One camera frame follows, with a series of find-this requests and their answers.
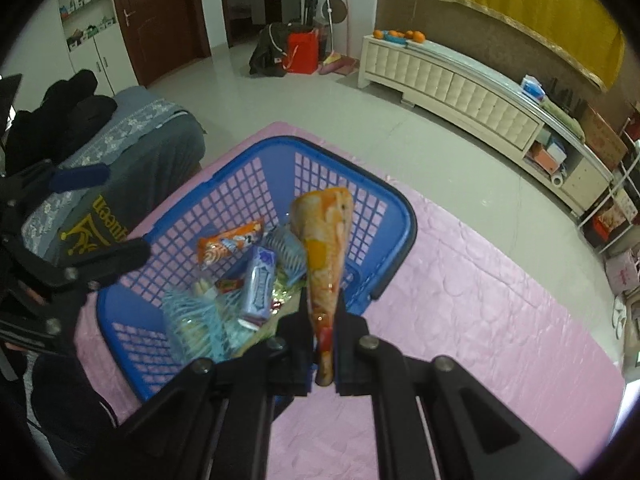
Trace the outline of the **pink broom and dustpan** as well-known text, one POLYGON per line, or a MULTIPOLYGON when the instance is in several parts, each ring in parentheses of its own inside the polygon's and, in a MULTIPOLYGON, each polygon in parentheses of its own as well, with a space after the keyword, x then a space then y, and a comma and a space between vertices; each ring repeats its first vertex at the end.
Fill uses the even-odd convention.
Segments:
POLYGON ((339 74, 348 76, 359 66, 356 58, 350 55, 350 16, 348 0, 324 0, 322 16, 329 25, 330 52, 322 61, 319 73, 321 75, 339 74), (346 53, 338 53, 335 47, 335 26, 346 25, 346 53))

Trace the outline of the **blue plastic mesh basket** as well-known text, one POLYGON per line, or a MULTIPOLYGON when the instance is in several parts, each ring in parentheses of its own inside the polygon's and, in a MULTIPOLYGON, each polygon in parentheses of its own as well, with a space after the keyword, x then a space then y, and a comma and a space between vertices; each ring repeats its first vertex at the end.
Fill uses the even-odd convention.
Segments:
POLYGON ((335 281, 346 309, 360 314, 382 295, 418 232, 405 196, 308 140, 261 140, 180 192, 145 235, 148 262, 99 293, 99 328, 139 400, 187 362, 230 359, 265 331, 305 283, 305 251, 288 228, 292 203, 326 188, 352 194, 335 281))

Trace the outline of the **orange cracker snack bag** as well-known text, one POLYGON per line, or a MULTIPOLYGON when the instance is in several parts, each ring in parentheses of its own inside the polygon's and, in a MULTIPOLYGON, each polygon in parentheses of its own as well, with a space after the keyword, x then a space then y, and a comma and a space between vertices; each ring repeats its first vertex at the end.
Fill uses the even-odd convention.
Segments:
POLYGON ((347 188, 325 188, 294 200, 290 225, 306 254, 307 304, 317 341, 316 383, 332 384, 334 318, 348 253, 354 200, 347 188))

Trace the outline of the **light blue lattice snack pack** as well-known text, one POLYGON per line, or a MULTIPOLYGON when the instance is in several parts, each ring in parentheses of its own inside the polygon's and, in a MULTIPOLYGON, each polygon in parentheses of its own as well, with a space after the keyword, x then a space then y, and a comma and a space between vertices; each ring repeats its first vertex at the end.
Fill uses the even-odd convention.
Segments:
POLYGON ((216 363, 230 358, 229 337, 212 295, 169 289, 162 306, 172 357, 182 365, 206 358, 216 363))

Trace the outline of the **green cracker pack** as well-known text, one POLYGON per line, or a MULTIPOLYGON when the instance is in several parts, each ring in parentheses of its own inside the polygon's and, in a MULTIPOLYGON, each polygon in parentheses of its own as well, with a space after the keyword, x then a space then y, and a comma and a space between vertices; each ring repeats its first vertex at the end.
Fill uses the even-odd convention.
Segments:
POLYGON ((298 280, 293 285, 288 285, 282 282, 280 278, 276 279, 273 286, 269 320, 262 324, 262 326, 258 328, 258 331, 250 336, 239 350, 236 350, 232 354, 234 358, 242 356, 250 347, 276 334, 280 318, 295 313, 298 310, 300 291, 303 289, 304 284, 305 282, 303 280, 298 280))

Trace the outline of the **green folded cloth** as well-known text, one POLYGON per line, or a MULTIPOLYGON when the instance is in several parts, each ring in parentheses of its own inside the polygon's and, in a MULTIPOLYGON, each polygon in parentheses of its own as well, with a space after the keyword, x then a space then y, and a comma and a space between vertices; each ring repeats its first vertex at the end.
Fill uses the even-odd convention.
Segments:
POLYGON ((563 124, 568 130, 574 133, 576 138, 582 142, 582 144, 586 143, 586 135, 578 120, 567 114, 567 112, 564 112, 564 110, 554 104, 548 96, 544 96, 542 98, 540 101, 540 107, 553 116, 558 122, 563 124))

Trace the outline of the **cardboard box on cabinet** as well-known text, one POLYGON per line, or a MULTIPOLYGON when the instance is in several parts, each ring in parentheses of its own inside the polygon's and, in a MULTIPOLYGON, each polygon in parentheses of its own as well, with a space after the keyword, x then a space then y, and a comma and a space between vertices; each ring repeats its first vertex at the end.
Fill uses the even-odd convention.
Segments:
POLYGON ((620 136, 591 106, 587 106, 579 119, 586 144, 608 170, 614 170, 628 152, 620 136))

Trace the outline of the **pink shopping bag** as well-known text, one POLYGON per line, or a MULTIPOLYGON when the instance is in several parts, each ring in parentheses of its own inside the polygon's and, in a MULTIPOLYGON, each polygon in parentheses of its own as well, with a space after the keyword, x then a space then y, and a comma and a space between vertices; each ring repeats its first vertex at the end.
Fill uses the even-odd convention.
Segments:
POLYGON ((606 260, 605 273, 615 295, 629 292, 639 285, 639 258, 632 250, 621 252, 606 260))

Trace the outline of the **blue purple gum box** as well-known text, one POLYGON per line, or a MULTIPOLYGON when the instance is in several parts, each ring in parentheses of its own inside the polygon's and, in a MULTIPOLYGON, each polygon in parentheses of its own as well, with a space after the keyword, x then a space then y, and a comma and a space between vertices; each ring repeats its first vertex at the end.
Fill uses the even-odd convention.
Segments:
POLYGON ((272 250, 253 247, 244 276, 239 314, 239 323, 249 330, 258 330, 270 318, 276 267, 277 257, 272 250))

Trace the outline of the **cream tufted tv cabinet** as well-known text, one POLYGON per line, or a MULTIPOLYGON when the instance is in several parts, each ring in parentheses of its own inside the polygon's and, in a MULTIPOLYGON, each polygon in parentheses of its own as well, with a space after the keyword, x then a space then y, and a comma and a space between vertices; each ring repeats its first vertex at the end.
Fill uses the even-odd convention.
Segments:
POLYGON ((358 86, 371 82, 399 92, 401 102, 445 119, 510 159, 576 217, 613 180, 612 170, 519 84, 441 44, 403 46, 365 36, 358 86), (560 188, 550 180, 557 171, 564 177, 560 188))

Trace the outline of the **bear cake blue wrapper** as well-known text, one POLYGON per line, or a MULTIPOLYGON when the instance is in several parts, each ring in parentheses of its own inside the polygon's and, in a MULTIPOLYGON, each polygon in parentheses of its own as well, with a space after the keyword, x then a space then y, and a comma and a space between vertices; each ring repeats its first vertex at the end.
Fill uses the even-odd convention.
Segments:
POLYGON ((277 266, 284 273, 288 286, 294 285, 306 274, 305 247, 287 224, 272 229, 262 246, 276 254, 277 266))

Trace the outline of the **white paper roll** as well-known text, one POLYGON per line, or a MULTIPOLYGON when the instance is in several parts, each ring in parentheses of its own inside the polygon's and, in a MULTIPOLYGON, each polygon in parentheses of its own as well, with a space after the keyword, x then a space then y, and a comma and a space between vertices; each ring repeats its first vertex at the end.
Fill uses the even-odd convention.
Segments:
POLYGON ((557 171, 550 177, 551 183, 556 188, 560 188, 564 183, 564 177, 561 171, 557 171))

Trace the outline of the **oranges on blue plate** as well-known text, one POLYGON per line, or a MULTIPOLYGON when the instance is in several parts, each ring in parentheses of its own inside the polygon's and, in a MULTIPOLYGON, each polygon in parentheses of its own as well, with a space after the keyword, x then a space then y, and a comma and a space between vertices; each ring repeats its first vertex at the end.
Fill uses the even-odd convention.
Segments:
POLYGON ((417 44, 424 44, 426 36, 423 32, 418 30, 407 30, 406 32, 398 32, 398 30, 381 30, 375 29, 372 32, 372 36, 375 39, 385 40, 392 42, 393 44, 402 44, 403 46, 408 41, 416 42, 417 44))

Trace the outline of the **orange wafer bar wrapper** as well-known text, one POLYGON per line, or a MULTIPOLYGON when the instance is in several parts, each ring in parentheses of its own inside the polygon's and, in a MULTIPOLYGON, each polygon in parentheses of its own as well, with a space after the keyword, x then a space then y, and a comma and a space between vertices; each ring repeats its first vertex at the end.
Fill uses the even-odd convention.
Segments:
POLYGON ((264 229, 264 220, 258 219, 216 235, 200 237, 196 244, 198 264, 207 268, 256 245, 262 240, 264 229))

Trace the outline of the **yellow hanging cloth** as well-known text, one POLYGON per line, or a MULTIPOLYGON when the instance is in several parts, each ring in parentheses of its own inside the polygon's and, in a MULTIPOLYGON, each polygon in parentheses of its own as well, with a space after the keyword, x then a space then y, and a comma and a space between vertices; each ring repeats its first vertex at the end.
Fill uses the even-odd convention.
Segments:
POLYGON ((607 92, 626 50, 623 29, 600 0, 442 0, 463 4, 535 39, 607 92))

